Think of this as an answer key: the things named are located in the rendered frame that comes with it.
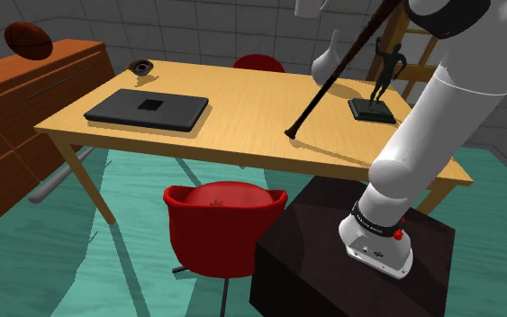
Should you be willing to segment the dark grey closed laptop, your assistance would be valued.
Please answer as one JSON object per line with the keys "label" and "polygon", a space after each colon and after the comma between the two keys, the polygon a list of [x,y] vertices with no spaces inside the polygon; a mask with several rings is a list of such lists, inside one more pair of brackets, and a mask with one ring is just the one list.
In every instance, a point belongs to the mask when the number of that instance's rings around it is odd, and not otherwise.
{"label": "dark grey closed laptop", "polygon": [[208,103],[199,96],[119,89],[84,116],[92,122],[189,132]]}

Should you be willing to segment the brown wooden chest of drawers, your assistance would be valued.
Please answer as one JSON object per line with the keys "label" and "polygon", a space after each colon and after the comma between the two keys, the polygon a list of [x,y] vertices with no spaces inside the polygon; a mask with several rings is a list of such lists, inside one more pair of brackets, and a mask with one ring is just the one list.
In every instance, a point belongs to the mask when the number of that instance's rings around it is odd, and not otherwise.
{"label": "brown wooden chest of drawers", "polygon": [[113,76],[98,41],[57,41],[44,60],[0,59],[0,217],[64,161],[35,125]]}

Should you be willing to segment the red tub chair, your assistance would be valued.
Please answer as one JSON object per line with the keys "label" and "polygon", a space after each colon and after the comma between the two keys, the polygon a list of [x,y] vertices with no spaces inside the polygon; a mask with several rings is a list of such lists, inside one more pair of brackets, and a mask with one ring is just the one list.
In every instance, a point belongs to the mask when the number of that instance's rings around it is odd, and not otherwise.
{"label": "red tub chair", "polygon": [[264,54],[248,54],[238,58],[232,65],[234,68],[263,70],[285,73],[284,67],[275,58]]}
{"label": "red tub chair", "polygon": [[163,199],[170,243],[180,263],[172,272],[222,278],[220,317],[225,317],[229,280],[254,273],[256,243],[284,211],[286,191],[218,181],[170,186]]}

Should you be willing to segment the light wooden table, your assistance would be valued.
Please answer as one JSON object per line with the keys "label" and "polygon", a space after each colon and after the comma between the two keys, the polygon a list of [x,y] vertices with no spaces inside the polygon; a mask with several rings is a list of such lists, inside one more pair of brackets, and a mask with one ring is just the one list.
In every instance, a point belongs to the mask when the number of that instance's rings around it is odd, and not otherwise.
{"label": "light wooden table", "polygon": [[[120,89],[202,96],[209,104],[189,132],[90,122],[85,114]],[[294,139],[285,131],[319,88],[291,73],[156,61],[138,77],[124,71],[40,122],[108,223],[114,216],[77,155],[76,145],[364,181],[395,124],[356,120],[350,99],[372,84],[341,78]]]}

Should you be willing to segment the small dark round bowl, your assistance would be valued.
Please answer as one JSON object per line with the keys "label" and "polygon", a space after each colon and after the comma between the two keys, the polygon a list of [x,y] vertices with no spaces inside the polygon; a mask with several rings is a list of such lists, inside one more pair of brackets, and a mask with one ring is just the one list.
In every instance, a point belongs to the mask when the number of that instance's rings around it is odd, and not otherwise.
{"label": "small dark round bowl", "polygon": [[126,66],[128,70],[139,77],[147,76],[153,67],[153,63],[147,59],[135,59]]}

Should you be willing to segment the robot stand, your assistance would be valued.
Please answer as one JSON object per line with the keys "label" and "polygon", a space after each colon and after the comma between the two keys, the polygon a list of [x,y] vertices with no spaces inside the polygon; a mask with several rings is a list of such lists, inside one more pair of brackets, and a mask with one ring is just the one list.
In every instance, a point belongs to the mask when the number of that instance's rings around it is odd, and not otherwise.
{"label": "robot stand", "polygon": [[454,229],[410,209],[412,268],[401,280],[383,274],[339,236],[365,188],[314,177],[258,240],[249,302],[263,317],[444,317]]}

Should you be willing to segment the teal floor rug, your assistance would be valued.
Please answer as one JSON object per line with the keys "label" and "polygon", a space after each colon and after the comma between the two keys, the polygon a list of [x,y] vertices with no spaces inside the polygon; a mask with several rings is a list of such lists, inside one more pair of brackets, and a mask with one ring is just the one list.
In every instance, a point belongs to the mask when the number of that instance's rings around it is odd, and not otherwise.
{"label": "teal floor rug", "polygon": [[[446,317],[507,317],[507,167],[482,149],[456,157],[473,183],[432,214],[456,231]],[[85,167],[117,225],[74,177],[15,205],[0,218],[0,317],[260,317],[248,278],[172,273],[163,191],[226,176],[295,197],[308,176],[107,149]]]}

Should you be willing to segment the dark brown baseball bat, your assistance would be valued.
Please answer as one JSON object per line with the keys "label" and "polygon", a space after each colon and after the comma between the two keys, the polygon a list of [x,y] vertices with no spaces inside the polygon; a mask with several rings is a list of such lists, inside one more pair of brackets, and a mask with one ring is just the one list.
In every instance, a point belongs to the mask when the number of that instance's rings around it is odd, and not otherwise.
{"label": "dark brown baseball bat", "polygon": [[296,137],[296,133],[310,115],[312,110],[316,107],[316,105],[321,101],[324,95],[328,92],[332,84],[339,78],[341,73],[345,70],[346,66],[352,61],[353,58],[359,53],[361,48],[368,42],[370,37],[375,34],[376,30],[388,19],[390,14],[396,9],[396,7],[402,2],[402,0],[383,0],[380,6],[377,8],[376,12],[373,14],[372,18],[363,29],[363,31],[358,35],[356,41],[351,46],[349,51],[346,53],[342,61],[339,65],[334,69],[333,73],[326,80],[325,84],[321,87],[319,92],[315,95],[312,101],[307,105],[303,113],[299,116],[299,118],[294,122],[294,124],[287,130],[285,130],[285,135],[294,140]]}

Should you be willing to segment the brown oval football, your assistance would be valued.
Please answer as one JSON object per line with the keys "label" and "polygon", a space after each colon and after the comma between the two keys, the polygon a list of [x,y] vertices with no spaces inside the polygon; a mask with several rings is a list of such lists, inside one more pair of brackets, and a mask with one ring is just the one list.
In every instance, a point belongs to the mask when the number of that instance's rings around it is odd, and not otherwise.
{"label": "brown oval football", "polygon": [[53,51],[50,36],[39,26],[15,22],[5,28],[5,42],[17,55],[29,60],[43,60]]}

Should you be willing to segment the dark human figure statue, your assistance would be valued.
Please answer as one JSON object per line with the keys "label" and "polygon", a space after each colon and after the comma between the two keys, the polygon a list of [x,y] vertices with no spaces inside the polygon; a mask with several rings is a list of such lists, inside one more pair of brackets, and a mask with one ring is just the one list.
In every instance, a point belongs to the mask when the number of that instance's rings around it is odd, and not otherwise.
{"label": "dark human figure statue", "polygon": [[385,52],[379,49],[381,40],[381,37],[376,38],[376,55],[383,59],[383,67],[378,74],[375,88],[368,100],[360,98],[349,100],[349,108],[358,121],[396,123],[393,114],[380,98],[391,82],[406,68],[407,60],[400,53],[401,43],[396,43],[391,52]]}

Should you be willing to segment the grey metal baseball bat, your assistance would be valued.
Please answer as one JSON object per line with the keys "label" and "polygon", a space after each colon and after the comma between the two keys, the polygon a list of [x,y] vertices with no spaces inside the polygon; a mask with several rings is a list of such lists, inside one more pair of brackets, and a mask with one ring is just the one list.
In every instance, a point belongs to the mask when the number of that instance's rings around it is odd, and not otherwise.
{"label": "grey metal baseball bat", "polygon": [[41,203],[46,197],[48,197],[70,174],[72,170],[69,164],[66,164],[53,176],[49,177],[39,188],[37,188],[30,196],[28,200],[32,204]]}

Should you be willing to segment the wooden ladder shelf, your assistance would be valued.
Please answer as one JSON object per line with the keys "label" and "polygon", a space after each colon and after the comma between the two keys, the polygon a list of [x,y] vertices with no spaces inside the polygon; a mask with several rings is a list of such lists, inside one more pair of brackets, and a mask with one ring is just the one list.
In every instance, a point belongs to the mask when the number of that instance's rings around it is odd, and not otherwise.
{"label": "wooden ladder shelf", "polygon": [[406,57],[407,66],[392,86],[407,104],[414,105],[438,65],[432,54],[437,52],[439,40],[410,20],[403,0],[378,27],[369,43],[376,44],[376,37],[381,38],[378,43],[381,51],[391,51],[395,44],[402,44],[400,52]]}

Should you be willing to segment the white narrow-necked vase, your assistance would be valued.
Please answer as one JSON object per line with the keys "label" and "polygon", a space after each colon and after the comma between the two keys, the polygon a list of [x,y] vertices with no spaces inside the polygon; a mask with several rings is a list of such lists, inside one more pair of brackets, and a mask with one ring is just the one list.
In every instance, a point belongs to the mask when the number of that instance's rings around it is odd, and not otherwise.
{"label": "white narrow-necked vase", "polygon": [[333,31],[330,46],[312,63],[312,78],[318,85],[324,85],[340,64],[340,57],[337,53],[339,33],[339,30]]}

